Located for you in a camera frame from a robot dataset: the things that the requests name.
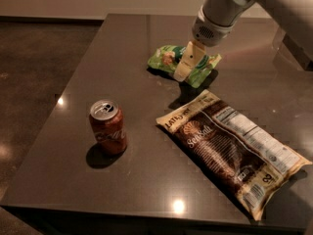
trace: barcode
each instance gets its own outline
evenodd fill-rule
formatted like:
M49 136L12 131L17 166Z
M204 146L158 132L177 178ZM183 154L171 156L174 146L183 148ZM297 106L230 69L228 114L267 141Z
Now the barcode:
M263 197L264 190L258 184L254 184L250 191L244 194L244 200L252 209L260 204Z

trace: brown chip bag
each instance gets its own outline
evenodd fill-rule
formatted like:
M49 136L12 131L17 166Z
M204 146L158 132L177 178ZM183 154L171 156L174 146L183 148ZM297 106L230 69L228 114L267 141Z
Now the brown chip bag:
M255 220L275 191L302 166L312 165L207 90L156 122Z

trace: snack package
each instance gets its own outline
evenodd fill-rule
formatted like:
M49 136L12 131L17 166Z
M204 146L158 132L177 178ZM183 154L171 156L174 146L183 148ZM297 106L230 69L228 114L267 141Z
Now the snack package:
M198 88L220 60L219 54L207 56L204 46L193 41L187 47L165 45L156 49L148 60L148 66Z
M312 165L208 90L156 122L255 220L292 175Z

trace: gray table top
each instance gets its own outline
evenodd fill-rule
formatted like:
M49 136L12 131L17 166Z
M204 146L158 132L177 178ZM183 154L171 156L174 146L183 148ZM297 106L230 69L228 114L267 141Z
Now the gray table top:
M200 90L147 70L157 47L187 45L193 17L108 15L1 201L10 207L253 223L162 130L156 118ZM240 19L221 45L209 90L309 160L313 158L313 72L279 50L270 19ZM92 149L97 100L124 111L129 146L118 159ZM278 191L259 225L305 228L313 213L313 168ZM173 203L181 200L178 213Z

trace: nutrition label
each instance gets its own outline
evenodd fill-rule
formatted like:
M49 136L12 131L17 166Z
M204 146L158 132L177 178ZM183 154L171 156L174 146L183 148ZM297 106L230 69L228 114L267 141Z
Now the nutrition label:
M214 118L244 140L252 152L264 158L280 174L285 174L298 162L295 153L233 108L225 108Z

